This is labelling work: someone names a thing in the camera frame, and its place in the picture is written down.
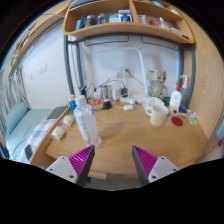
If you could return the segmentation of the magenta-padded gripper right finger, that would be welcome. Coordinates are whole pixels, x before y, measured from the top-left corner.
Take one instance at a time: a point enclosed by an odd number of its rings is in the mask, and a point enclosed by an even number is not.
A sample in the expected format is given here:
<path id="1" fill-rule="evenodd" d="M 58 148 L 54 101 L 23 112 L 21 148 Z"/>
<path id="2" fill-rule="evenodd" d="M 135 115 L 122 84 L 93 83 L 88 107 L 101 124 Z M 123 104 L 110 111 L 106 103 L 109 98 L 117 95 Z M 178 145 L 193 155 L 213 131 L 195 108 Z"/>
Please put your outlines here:
<path id="1" fill-rule="evenodd" d="M 142 186 L 153 183 L 179 170 L 167 157 L 156 157 L 135 145 L 132 146 L 132 158 Z"/>

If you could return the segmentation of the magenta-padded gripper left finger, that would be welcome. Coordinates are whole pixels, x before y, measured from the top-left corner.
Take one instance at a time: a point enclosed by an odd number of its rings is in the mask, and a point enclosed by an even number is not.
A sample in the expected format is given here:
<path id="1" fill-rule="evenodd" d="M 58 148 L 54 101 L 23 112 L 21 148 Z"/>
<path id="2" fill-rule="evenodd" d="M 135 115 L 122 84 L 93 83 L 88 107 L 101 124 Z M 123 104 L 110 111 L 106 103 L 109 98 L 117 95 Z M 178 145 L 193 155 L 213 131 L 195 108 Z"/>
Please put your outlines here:
<path id="1" fill-rule="evenodd" d="M 47 171 L 83 187 L 88 179 L 94 156 L 95 147 L 91 145 L 70 157 L 60 156 Z"/>

